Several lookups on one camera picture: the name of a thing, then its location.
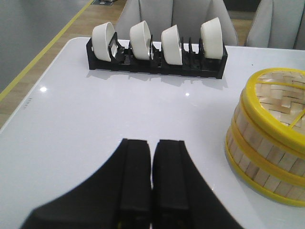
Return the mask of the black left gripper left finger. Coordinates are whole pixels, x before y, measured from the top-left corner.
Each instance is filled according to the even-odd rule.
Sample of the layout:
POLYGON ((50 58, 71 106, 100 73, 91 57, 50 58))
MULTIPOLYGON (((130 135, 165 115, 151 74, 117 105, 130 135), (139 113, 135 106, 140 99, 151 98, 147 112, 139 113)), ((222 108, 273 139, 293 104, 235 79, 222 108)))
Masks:
POLYGON ((34 209, 23 229, 148 229, 151 157, 143 140, 123 139, 94 174, 34 209))

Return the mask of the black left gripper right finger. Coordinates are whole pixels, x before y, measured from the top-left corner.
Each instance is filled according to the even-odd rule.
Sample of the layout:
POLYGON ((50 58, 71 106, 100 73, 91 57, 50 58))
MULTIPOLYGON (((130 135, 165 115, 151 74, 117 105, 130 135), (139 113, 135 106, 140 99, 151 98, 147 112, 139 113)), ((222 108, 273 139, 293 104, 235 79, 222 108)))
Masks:
POLYGON ((199 173, 184 141, 159 141, 152 180, 154 229, 241 228, 199 173))

